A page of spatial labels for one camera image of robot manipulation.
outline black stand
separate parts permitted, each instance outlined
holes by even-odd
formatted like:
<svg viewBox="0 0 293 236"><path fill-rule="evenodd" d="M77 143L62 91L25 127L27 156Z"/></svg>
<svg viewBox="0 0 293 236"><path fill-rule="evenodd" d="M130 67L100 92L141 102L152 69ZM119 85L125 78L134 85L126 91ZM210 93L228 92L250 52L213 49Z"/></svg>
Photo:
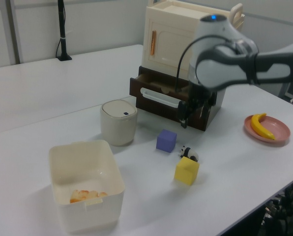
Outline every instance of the black stand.
<svg viewBox="0 0 293 236"><path fill-rule="evenodd" d="M60 43L61 43L61 56L57 57L60 61L72 60L71 56L67 53L66 47L66 33L64 29L64 10L63 0L58 0L58 13L59 13L59 27L60 27Z"/></svg>

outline purple cube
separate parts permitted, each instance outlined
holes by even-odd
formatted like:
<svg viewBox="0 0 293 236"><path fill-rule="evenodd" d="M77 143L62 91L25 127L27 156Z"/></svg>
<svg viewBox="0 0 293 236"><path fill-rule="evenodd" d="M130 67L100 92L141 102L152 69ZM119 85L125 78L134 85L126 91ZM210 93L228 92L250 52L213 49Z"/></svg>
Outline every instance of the purple cube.
<svg viewBox="0 0 293 236"><path fill-rule="evenodd" d="M156 148L172 152L176 144L176 138L176 133L163 129L159 136L157 136Z"/></svg>

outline container lid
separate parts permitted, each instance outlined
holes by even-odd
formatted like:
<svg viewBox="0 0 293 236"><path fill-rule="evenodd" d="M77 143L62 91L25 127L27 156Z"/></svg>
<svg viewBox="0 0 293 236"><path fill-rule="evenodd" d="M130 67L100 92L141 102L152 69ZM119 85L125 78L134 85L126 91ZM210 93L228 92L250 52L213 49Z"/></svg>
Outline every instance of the container lid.
<svg viewBox="0 0 293 236"><path fill-rule="evenodd" d="M114 100L103 104L103 111L116 118L127 117L137 112L136 108L124 100Z"/></svg>

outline banana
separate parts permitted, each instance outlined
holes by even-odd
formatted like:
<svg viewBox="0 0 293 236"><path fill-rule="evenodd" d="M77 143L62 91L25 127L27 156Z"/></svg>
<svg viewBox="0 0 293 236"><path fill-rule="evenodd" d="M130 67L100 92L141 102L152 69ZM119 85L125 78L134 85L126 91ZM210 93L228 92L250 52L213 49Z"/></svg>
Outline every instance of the banana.
<svg viewBox="0 0 293 236"><path fill-rule="evenodd" d="M251 122L250 122L251 127L261 137L275 140L274 134L272 134L269 130L264 128L259 122L259 120L265 116L266 116L266 113L253 115L251 117Z"/></svg>

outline panda toy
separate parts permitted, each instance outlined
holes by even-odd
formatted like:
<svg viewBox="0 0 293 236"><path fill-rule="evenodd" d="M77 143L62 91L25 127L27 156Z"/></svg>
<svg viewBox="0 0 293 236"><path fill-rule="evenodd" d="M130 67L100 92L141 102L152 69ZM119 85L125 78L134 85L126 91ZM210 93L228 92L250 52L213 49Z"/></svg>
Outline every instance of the panda toy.
<svg viewBox="0 0 293 236"><path fill-rule="evenodd" d="M195 161L195 162L198 162L198 154L193 151L190 147L185 147L185 146L182 146L181 150L179 151L180 152L180 157L188 157L189 159Z"/></svg>

